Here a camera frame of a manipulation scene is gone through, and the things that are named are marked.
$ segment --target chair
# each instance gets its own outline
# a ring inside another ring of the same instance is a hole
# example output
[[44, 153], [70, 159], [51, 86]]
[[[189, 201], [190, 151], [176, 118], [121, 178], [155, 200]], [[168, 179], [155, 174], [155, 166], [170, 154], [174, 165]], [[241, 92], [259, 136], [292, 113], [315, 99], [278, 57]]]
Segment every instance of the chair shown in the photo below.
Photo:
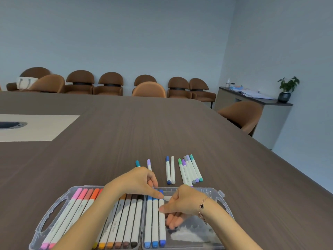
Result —
[[[34, 78], [42, 78], [45, 75], [50, 75], [51, 72], [42, 67], [34, 67], [34, 68], [29, 68], [25, 70], [23, 73], [21, 73], [20, 77], [34, 77]], [[20, 91], [17, 88], [16, 82], [11, 82], [6, 85], [7, 91]]]
[[192, 98], [192, 92], [186, 91], [189, 89], [189, 83], [182, 77], [173, 77], [169, 80], [168, 84], [168, 94], [169, 98]]
[[139, 75], [134, 81], [134, 86], [137, 86], [143, 82], [157, 82], [157, 81], [151, 75]]
[[215, 102], [216, 94], [203, 91], [208, 90], [207, 84], [199, 78], [193, 78], [189, 81], [189, 88], [192, 92], [192, 98], [199, 100], [201, 102], [209, 102], [210, 108], [213, 107], [213, 102]]
[[110, 96], [122, 96], [124, 81], [123, 77], [116, 72], [108, 72], [101, 76], [98, 84], [103, 86], [97, 86], [93, 88], [94, 95], [110, 95]]
[[144, 82], [139, 84], [134, 89], [132, 96], [166, 97], [163, 86], [157, 82]]
[[221, 116], [227, 118], [246, 134], [250, 134], [262, 114], [262, 106], [255, 102], [237, 102], [219, 110]]
[[31, 85], [31, 92], [61, 93], [65, 86], [65, 80], [61, 75], [46, 75]]
[[66, 79], [66, 82], [73, 84], [65, 85], [65, 94], [85, 94], [93, 93], [93, 84], [95, 83], [94, 75], [86, 70], [76, 70], [71, 72]]

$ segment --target bracelet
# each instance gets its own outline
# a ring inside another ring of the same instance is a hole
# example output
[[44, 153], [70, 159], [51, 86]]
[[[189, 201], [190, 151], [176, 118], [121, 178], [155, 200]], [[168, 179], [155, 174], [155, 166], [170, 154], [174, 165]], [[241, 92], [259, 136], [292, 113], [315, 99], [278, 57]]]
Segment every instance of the bracelet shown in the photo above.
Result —
[[201, 205], [199, 205], [199, 218], [201, 218], [205, 224], [207, 224], [207, 222], [206, 222], [204, 216], [201, 214], [201, 210], [204, 208], [203, 203], [207, 200], [207, 198], [210, 198], [210, 197], [206, 197], [205, 199], [203, 199], [201, 202]]

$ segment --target forearm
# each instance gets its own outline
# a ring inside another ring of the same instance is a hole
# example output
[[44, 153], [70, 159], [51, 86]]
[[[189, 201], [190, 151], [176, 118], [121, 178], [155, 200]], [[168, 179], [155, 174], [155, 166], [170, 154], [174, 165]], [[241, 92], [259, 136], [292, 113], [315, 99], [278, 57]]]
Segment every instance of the forearm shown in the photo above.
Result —
[[261, 249], [217, 202], [207, 199], [202, 214], [226, 249]]
[[117, 186], [114, 186], [114, 181], [105, 185], [103, 191], [90, 208], [62, 236], [53, 249], [91, 250], [108, 214], [121, 195], [122, 193], [117, 191]]

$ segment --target white tote bag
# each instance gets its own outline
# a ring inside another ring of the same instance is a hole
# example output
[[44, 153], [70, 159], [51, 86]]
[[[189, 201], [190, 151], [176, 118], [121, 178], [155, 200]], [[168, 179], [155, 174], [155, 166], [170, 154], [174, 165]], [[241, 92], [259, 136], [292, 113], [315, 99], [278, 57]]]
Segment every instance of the white tote bag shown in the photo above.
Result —
[[31, 85], [38, 80], [38, 78], [34, 77], [19, 77], [16, 80], [17, 89], [19, 90], [29, 90]]

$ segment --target hand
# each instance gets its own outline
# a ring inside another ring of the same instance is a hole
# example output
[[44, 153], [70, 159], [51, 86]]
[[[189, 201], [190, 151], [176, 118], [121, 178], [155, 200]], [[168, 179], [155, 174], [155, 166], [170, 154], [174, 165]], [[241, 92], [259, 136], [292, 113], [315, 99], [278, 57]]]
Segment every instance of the hand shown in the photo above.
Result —
[[123, 194], [149, 195], [154, 198], [163, 199], [163, 194], [153, 189], [159, 186], [155, 174], [145, 167], [135, 167], [131, 171], [115, 178], [114, 183]]
[[166, 225], [170, 229], [180, 226], [190, 215], [199, 214], [199, 206], [207, 196], [189, 187], [181, 185], [170, 198], [169, 203], [159, 208], [161, 213], [168, 213]]

